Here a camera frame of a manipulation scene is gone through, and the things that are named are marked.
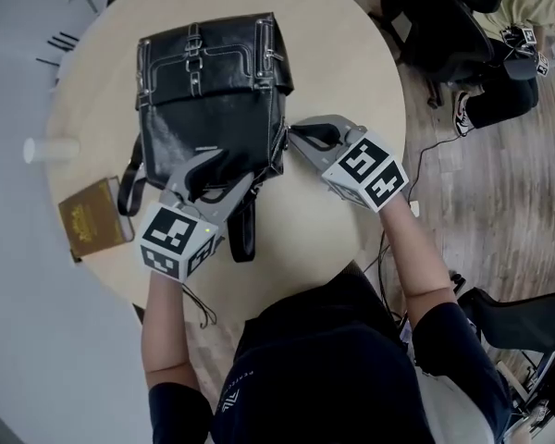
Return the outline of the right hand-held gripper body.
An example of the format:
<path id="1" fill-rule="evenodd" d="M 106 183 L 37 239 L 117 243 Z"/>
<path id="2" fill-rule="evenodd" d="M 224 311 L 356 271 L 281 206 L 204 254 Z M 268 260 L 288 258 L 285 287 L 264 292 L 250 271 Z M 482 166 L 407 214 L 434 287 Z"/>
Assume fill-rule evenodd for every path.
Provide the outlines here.
<path id="1" fill-rule="evenodd" d="M 343 200 L 380 211 L 408 183 L 408 177 L 385 142 L 368 130 L 321 176 Z"/>

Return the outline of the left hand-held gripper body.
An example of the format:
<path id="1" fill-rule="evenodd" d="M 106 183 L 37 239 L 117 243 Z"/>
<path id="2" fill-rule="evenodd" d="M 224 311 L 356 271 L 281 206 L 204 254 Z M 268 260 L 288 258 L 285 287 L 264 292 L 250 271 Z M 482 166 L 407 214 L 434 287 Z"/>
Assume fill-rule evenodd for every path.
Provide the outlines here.
<path id="1" fill-rule="evenodd" d="M 163 191 L 150 203 L 140 224 L 143 266 L 185 281 L 216 251 L 226 226 L 226 200 L 217 195 L 185 202 Z"/>

